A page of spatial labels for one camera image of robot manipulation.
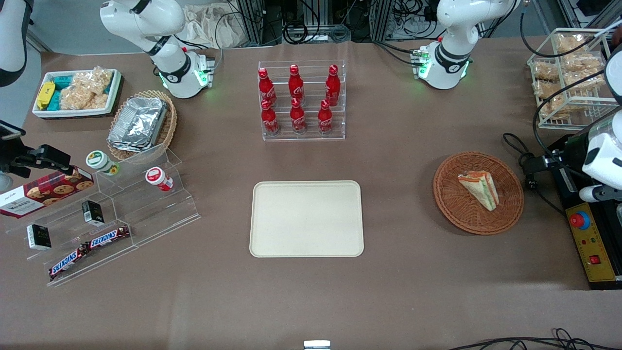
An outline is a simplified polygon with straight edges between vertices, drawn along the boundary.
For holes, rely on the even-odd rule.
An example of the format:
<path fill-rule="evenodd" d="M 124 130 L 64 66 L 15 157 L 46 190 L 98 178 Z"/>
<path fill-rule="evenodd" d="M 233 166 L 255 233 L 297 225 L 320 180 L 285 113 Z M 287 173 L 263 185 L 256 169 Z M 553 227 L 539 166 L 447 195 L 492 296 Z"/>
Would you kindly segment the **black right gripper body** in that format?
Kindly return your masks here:
<path fill-rule="evenodd" d="M 0 170 L 3 173 L 14 174 L 22 178 L 29 178 L 33 164 L 31 151 L 34 148 L 25 146 L 22 142 L 2 142 L 0 144 Z"/>

